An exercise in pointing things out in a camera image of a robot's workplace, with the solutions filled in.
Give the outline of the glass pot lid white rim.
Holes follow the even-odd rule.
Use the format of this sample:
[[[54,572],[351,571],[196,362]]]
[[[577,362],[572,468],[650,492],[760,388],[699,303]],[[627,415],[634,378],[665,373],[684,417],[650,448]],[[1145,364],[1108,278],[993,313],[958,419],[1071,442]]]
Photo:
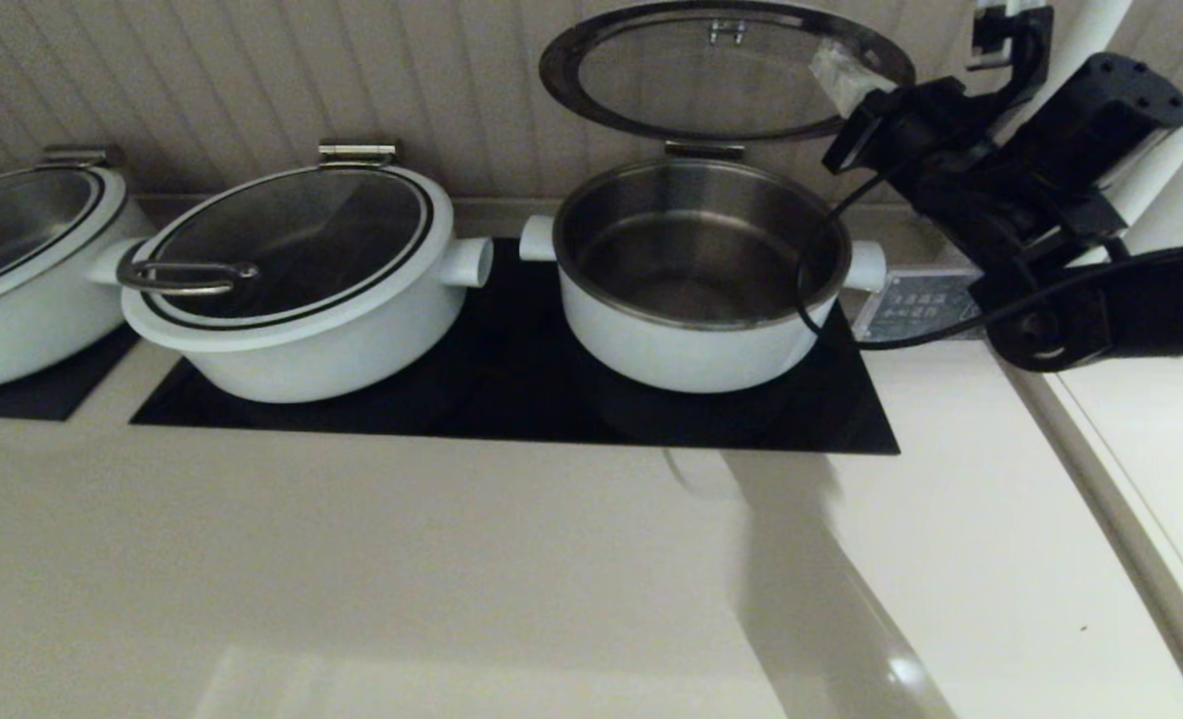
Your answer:
[[[812,73],[828,43],[893,86],[914,83],[909,54],[873,27],[765,0],[610,9],[556,35],[539,77],[560,105],[627,135],[741,145],[810,140],[842,122]]]
[[[323,164],[211,197],[127,252],[127,319],[163,345],[318,328],[437,276],[453,210],[437,183],[379,163]]]
[[[0,299],[144,220],[116,170],[58,164],[2,174]]]

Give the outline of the white pot steel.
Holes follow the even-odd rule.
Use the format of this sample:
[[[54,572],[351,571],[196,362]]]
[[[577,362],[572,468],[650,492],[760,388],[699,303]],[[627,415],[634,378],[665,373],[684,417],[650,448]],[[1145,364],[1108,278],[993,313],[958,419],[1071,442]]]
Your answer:
[[[887,277],[879,242],[853,240],[789,179],[737,161],[658,158],[600,174],[521,232],[554,263],[568,328],[644,386],[720,394],[795,368],[845,290]]]
[[[0,299],[0,386],[69,360],[124,323],[118,265],[156,232],[141,213],[144,224]]]
[[[468,290],[486,286],[494,260],[492,241],[489,237],[459,240],[453,205],[451,210],[453,237],[437,265],[437,276],[419,279],[382,304],[327,318],[318,328],[259,333],[256,341],[227,338],[216,345],[176,348],[134,328],[127,319],[122,292],[124,318],[144,341],[180,354],[203,378],[235,397],[308,403],[356,391],[421,360],[453,328]]]

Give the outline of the small acrylic sign card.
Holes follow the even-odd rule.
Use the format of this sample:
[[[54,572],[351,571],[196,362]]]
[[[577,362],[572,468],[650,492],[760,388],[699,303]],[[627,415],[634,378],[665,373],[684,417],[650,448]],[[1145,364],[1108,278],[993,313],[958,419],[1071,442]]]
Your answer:
[[[905,266],[890,268],[881,291],[870,294],[853,324],[856,341],[910,341],[980,315],[968,289],[975,268]]]

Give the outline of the large black glass hob panel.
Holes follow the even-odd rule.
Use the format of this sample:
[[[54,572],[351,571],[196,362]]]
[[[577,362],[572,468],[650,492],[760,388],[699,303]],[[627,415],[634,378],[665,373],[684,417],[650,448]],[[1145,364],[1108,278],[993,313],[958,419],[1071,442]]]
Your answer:
[[[181,360],[132,425],[898,455],[873,378],[851,346],[819,346],[746,390],[644,386],[578,345],[552,265],[519,260],[515,240],[494,247],[487,286],[468,292],[442,341],[375,386],[312,403],[257,403]]]

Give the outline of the small black glass hob panel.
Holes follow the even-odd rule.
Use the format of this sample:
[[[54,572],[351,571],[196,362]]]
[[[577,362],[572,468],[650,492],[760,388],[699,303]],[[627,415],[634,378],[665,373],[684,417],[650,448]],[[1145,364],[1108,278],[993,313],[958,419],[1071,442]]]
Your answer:
[[[138,333],[122,325],[69,360],[4,383],[0,386],[0,417],[67,420],[138,341]]]

